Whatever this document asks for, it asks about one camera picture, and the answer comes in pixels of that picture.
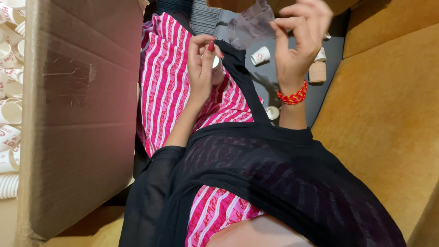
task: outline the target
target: painted fingernail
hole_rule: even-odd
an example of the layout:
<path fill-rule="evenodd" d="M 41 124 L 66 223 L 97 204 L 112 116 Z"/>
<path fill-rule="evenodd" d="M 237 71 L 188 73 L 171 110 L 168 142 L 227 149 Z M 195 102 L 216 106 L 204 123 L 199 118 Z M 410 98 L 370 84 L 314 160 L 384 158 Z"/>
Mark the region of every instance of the painted fingernail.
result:
<path fill-rule="evenodd" d="M 210 52 L 212 52 L 212 51 L 213 51 L 213 47 L 214 47 L 214 45 L 213 45 L 213 41 L 211 41 L 211 42 L 209 43 L 209 46 L 207 47 L 207 50 L 210 51 Z"/>

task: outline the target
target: clear plastic bag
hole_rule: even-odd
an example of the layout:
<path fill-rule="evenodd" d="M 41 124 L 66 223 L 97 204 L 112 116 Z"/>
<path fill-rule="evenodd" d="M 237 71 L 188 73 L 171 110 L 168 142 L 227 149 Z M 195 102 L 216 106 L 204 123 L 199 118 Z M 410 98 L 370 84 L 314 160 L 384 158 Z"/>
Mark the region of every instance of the clear plastic bag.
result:
<path fill-rule="evenodd" d="M 230 20 L 227 31 L 229 43 L 236 49 L 247 50 L 258 40 L 274 38 L 274 31 L 269 25 L 272 20 L 274 13 L 270 5 L 265 0 L 258 0 L 238 18 Z"/>

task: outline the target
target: orange sofa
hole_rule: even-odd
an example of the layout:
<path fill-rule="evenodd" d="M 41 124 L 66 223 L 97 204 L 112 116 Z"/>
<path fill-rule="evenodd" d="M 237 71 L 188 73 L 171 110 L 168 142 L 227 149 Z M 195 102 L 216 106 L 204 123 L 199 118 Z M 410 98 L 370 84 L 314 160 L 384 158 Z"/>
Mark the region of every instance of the orange sofa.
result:
<path fill-rule="evenodd" d="M 439 1 L 366 0 L 314 137 L 384 204 L 408 246 L 439 246 Z"/>

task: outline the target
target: hand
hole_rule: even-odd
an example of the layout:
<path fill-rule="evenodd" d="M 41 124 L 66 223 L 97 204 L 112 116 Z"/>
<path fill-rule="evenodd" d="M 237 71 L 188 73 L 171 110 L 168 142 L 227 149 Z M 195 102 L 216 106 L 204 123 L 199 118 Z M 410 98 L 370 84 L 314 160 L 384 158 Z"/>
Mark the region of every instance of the hand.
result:
<path fill-rule="evenodd" d="M 303 78 L 322 47 L 333 13 L 323 0 L 297 0 L 279 11 L 281 16 L 270 22 L 276 34 L 276 74 L 283 95 L 291 95 L 303 86 Z M 296 49 L 288 49 L 292 29 Z"/>
<path fill-rule="evenodd" d="M 220 48 L 213 43 L 214 40 L 216 40 L 214 36 L 207 34 L 193 36 L 189 40 L 187 73 L 191 94 L 188 102 L 195 102 L 203 106 L 212 92 L 213 59 L 215 55 L 221 59 L 224 58 Z"/>

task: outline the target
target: red bracelet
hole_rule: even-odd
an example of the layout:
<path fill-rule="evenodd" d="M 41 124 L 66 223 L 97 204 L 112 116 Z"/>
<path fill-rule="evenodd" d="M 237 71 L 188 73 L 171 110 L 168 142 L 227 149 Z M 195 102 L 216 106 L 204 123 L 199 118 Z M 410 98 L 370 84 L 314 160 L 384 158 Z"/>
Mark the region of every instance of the red bracelet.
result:
<path fill-rule="evenodd" d="M 308 84 L 305 79 L 304 81 L 305 83 L 303 84 L 303 87 L 296 93 L 293 93 L 290 96 L 283 96 L 281 94 L 281 90 L 279 89 L 279 91 L 277 91 L 277 96 L 286 104 L 297 105 L 298 103 L 304 101 L 306 98 L 306 90 L 308 89 Z"/>

